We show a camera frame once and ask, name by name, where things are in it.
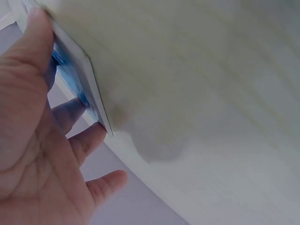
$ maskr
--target blue object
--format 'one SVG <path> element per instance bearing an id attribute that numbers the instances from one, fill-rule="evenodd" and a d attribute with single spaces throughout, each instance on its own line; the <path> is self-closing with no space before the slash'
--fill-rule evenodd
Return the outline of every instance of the blue object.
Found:
<path id="1" fill-rule="evenodd" d="M 78 78 L 76 69 L 74 68 L 67 54 L 64 53 L 58 44 L 54 44 L 52 58 L 56 62 L 57 69 L 59 70 L 65 84 L 69 87 L 72 93 L 79 98 L 79 100 L 84 104 L 85 108 L 89 109 L 90 104 L 86 94 L 83 91 L 83 87 Z"/>

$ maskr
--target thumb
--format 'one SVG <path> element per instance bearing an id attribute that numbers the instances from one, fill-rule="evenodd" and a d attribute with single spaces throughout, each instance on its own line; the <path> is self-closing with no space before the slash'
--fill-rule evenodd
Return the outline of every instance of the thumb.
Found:
<path id="1" fill-rule="evenodd" d="M 42 118 L 53 39 L 47 14 L 33 9 L 23 36 L 0 57 L 0 170 L 21 158 Z"/>
<path id="2" fill-rule="evenodd" d="M 28 15 L 23 36 L 3 56 L 32 66 L 34 75 L 42 75 L 48 67 L 53 42 L 52 26 L 47 14 L 40 8 L 33 8 Z"/>

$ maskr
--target light purple surface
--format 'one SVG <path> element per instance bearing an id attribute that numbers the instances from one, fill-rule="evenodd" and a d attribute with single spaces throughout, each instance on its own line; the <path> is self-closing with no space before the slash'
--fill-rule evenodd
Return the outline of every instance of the light purple surface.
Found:
<path id="1" fill-rule="evenodd" d="M 20 35 L 15 24 L 0 31 L 0 53 Z M 52 88 L 48 97 L 51 107 L 67 100 L 57 86 Z M 80 118 L 69 136 L 87 127 L 88 124 Z M 118 169 L 127 171 L 128 183 L 122 191 L 97 210 L 91 225 L 188 225 L 128 170 L 105 144 L 99 146 L 81 167 L 86 180 L 98 178 Z"/>

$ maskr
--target white wall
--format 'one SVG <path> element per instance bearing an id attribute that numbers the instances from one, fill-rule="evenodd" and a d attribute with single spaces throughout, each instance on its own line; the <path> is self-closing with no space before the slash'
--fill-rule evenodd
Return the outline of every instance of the white wall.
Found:
<path id="1" fill-rule="evenodd" d="M 0 30 L 15 22 L 8 0 L 0 0 Z"/>

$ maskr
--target hand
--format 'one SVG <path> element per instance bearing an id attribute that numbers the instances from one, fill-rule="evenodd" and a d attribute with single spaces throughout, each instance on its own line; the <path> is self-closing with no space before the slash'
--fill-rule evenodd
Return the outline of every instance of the hand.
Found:
<path id="1" fill-rule="evenodd" d="M 74 99 L 50 109 L 52 50 L 51 24 L 34 9 L 22 38 L 0 57 L 0 224 L 86 224 L 126 183 L 123 171 L 84 181 L 79 167 L 105 130 L 96 123 L 65 137 L 84 106 Z"/>

